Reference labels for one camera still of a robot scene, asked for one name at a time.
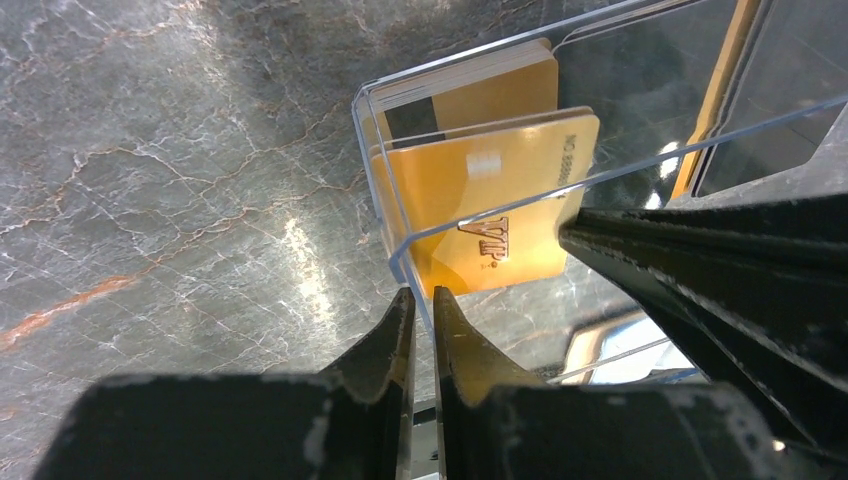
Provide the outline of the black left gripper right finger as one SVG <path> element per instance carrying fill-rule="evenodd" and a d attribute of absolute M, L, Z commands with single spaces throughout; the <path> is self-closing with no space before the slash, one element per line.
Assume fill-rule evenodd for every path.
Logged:
<path fill-rule="evenodd" d="M 553 386 L 505 355 L 437 287 L 445 479 L 785 479 L 748 399 L 725 384 Z"/>

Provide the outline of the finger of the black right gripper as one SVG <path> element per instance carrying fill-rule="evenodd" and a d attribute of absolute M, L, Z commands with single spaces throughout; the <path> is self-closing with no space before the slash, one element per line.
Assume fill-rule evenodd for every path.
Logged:
<path fill-rule="evenodd" d="M 847 454 L 847 197 L 585 209 L 561 247 L 616 285 L 785 440 Z"/>

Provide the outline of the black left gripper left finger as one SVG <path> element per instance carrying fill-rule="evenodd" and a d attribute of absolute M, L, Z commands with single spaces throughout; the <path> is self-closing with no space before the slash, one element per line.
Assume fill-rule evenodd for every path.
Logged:
<path fill-rule="evenodd" d="M 89 387 L 38 479 L 407 479 L 416 302 L 313 373 L 128 374 Z"/>

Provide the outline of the gold VIP credit card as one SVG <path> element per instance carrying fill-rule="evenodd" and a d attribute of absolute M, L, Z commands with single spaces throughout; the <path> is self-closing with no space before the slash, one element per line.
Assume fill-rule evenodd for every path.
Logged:
<path fill-rule="evenodd" d="M 487 217 L 415 240 L 409 253 L 425 297 L 554 277 L 567 254 L 557 230 L 580 209 L 583 187 L 507 212 L 499 207 L 584 180 L 600 121 L 588 106 L 449 130 L 370 148 L 377 188 L 395 235 L 478 212 Z"/>

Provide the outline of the clear acrylic card box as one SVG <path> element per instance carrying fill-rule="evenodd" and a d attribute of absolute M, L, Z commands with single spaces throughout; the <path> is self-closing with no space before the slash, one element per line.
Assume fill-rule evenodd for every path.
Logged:
<path fill-rule="evenodd" d="M 809 161 L 847 101 L 843 1 L 624 1 L 365 84 L 389 266 L 418 299 L 557 277 L 583 207 Z"/>

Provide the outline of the black and yellow credit cards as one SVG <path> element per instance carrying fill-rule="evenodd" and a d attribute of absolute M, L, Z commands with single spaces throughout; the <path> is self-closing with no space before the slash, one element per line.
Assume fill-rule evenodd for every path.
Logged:
<path fill-rule="evenodd" d="M 605 205 L 663 205 L 803 164 L 847 99 L 843 1 L 623 1 L 365 85 L 356 95 L 371 194 L 408 167 L 392 149 L 478 124 L 586 106 Z"/>

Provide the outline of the beige leather card holder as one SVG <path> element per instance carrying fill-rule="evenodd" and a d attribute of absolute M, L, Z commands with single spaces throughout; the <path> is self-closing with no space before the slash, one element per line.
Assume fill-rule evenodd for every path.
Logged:
<path fill-rule="evenodd" d="M 700 371 L 644 312 L 597 320 L 574 331 L 564 371 L 552 384 L 679 383 Z"/>

